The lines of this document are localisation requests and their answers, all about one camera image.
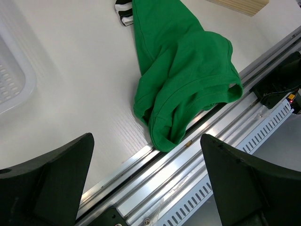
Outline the striped black white tank top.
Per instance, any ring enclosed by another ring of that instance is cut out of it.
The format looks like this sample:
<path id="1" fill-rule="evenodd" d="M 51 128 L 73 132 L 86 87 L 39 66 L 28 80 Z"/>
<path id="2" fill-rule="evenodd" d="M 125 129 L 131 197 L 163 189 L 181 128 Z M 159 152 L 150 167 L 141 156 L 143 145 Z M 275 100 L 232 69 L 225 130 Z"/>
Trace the striped black white tank top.
<path id="1" fill-rule="evenodd" d="M 132 0 L 116 0 L 115 11 L 124 26 L 133 24 Z"/>

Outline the green tank top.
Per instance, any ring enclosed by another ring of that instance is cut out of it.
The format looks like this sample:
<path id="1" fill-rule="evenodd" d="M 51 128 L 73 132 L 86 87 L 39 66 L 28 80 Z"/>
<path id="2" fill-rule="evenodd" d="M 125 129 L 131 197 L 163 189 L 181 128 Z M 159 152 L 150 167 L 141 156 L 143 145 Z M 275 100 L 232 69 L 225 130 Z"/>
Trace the green tank top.
<path id="1" fill-rule="evenodd" d="M 134 114 L 154 147 L 169 152 L 202 110 L 242 97 L 231 42 L 205 31 L 179 0 L 134 0 L 135 45 L 141 71 Z"/>

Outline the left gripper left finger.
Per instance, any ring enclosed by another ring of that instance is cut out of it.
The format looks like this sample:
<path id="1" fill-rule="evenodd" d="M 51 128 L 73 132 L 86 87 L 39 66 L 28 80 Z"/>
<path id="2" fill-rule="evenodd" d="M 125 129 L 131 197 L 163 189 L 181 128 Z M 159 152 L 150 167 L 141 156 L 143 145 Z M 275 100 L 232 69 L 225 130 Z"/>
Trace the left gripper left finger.
<path id="1" fill-rule="evenodd" d="M 94 137 L 77 139 L 0 171 L 2 226 L 73 226 L 94 149 Z"/>

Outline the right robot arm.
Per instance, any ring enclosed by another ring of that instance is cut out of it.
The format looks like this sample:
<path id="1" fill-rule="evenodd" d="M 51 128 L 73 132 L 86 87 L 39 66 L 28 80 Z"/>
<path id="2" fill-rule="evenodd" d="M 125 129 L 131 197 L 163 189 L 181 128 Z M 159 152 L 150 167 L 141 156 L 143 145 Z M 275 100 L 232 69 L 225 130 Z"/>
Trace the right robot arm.
<path id="1" fill-rule="evenodd" d="M 301 54 L 294 52 L 252 88 L 268 109 L 286 97 L 294 114 L 301 113 Z"/>

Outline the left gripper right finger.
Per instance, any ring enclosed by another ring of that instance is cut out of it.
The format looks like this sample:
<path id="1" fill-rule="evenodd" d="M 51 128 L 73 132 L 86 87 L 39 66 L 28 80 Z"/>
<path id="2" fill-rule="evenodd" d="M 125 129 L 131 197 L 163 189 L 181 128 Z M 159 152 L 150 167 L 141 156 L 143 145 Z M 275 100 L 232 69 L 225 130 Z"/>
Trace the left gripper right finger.
<path id="1" fill-rule="evenodd" d="M 299 226 L 301 173 L 203 134 L 200 145 L 224 226 Z"/>

